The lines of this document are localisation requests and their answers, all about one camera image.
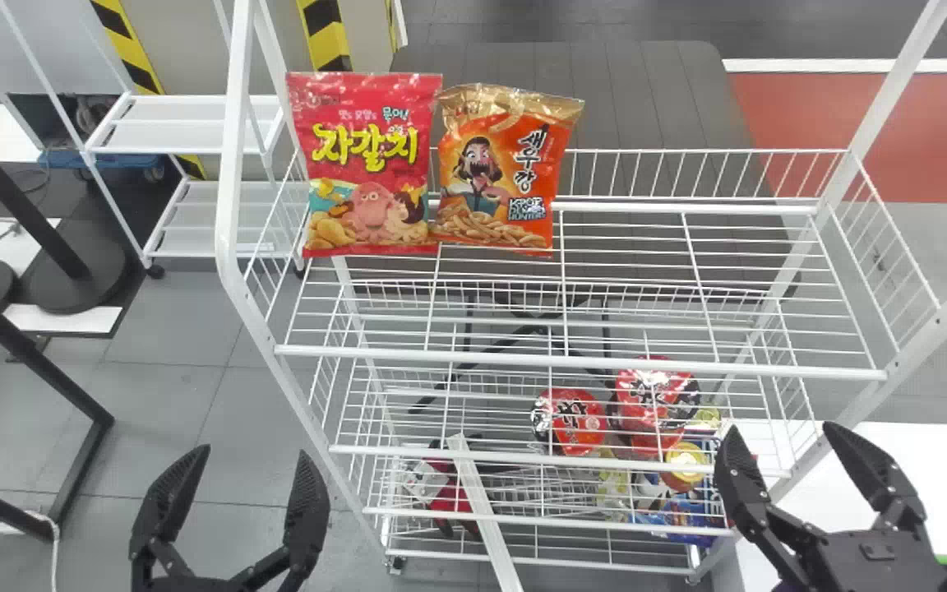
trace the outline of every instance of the caster wheel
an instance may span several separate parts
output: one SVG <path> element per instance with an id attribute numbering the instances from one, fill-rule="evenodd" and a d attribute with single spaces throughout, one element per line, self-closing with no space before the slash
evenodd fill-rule
<path id="1" fill-rule="evenodd" d="M 148 181 L 148 183 L 161 183 L 164 177 L 166 177 L 166 166 L 162 164 L 157 164 L 156 166 L 150 166 L 148 169 L 142 171 L 142 175 Z"/>
<path id="2" fill-rule="evenodd" d="M 399 576 L 406 565 L 406 557 L 388 557 L 386 559 L 386 568 L 390 571 L 390 576 Z"/>

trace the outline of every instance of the cartoon octopus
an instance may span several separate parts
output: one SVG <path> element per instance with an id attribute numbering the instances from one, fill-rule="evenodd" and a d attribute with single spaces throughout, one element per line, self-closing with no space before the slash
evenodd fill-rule
<path id="1" fill-rule="evenodd" d="M 388 221 L 402 219 L 414 224 L 422 218 L 422 210 L 414 206 L 407 192 L 392 194 L 375 181 L 361 183 L 349 194 L 349 210 L 342 219 L 349 222 L 361 243 L 383 243 L 397 240 L 395 225 Z"/>

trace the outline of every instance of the red noodle package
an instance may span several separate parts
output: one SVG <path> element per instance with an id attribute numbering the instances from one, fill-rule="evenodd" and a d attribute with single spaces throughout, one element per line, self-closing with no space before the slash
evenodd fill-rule
<path id="1" fill-rule="evenodd" d="M 435 252 L 426 220 L 440 75 L 290 72 L 311 180 L 305 257 Z"/>

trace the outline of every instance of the orange snack bag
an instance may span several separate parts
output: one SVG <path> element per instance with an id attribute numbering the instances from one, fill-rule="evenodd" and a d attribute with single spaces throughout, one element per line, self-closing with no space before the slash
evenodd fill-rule
<path id="1" fill-rule="evenodd" d="M 440 240 L 549 256 L 557 177 L 583 101 L 496 84 L 462 84 L 439 97 Z"/>

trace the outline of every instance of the cartoon man illustration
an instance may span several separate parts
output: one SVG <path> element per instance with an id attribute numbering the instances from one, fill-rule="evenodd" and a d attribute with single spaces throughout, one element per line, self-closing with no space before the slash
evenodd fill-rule
<path id="1" fill-rule="evenodd" d="M 470 212 L 484 212 L 506 220 L 511 195 L 505 188 L 494 184 L 503 179 L 503 172 L 499 169 L 496 157 L 492 156 L 492 143 L 488 138 L 470 138 L 451 173 L 452 179 L 458 180 L 444 187 L 448 195 L 465 197 Z"/>

